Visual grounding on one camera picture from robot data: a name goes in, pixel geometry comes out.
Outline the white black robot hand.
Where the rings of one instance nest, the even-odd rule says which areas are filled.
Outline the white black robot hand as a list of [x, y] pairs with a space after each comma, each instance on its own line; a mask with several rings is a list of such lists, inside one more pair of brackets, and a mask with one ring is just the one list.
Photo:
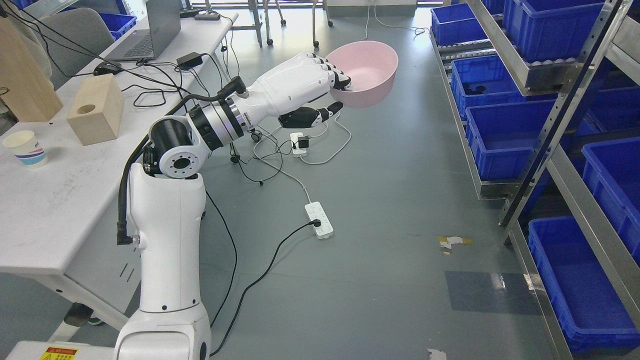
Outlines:
[[247, 87], [246, 94], [231, 95], [240, 114], [238, 123], [251, 130], [266, 117], [277, 117], [282, 128], [308, 129], [334, 116], [341, 102], [314, 109], [307, 103], [331, 90], [352, 91], [352, 79], [329, 60], [313, 53], [299, 53], [270, 69]]

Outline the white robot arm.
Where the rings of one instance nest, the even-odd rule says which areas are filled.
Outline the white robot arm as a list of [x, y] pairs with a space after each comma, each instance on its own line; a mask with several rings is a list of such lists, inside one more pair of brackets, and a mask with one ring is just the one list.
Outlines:
[[205, 360], [211, 328], [201, 300], [199, 246], [213, 150], [243, 136], [251, 121], [237, 97], [186, 116], [157, 120], [131, 153], [118, 191], [119, 245], [141, 253], [138, 310], [119, 331], [115, 360]]

